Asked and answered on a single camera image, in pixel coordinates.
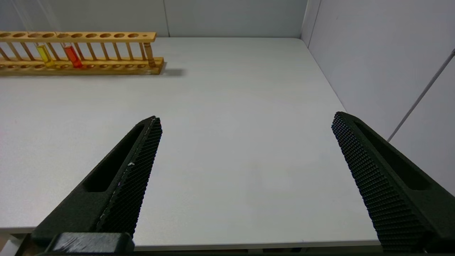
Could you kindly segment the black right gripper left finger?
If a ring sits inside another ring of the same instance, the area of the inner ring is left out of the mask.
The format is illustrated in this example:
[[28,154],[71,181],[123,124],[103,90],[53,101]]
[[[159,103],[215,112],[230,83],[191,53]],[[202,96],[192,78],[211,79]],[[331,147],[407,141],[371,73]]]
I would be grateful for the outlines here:
[[64,232],[133,235],[161,135],[160,118],[137,123],[32,231],[34,243]]

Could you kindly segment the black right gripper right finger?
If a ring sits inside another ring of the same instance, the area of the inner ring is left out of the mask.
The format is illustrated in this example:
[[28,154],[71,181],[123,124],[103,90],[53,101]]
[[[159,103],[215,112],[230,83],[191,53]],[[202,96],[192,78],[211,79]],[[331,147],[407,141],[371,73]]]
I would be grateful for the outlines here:
[[359,118],[332,131],[384,251],[453,251],[455,198]]

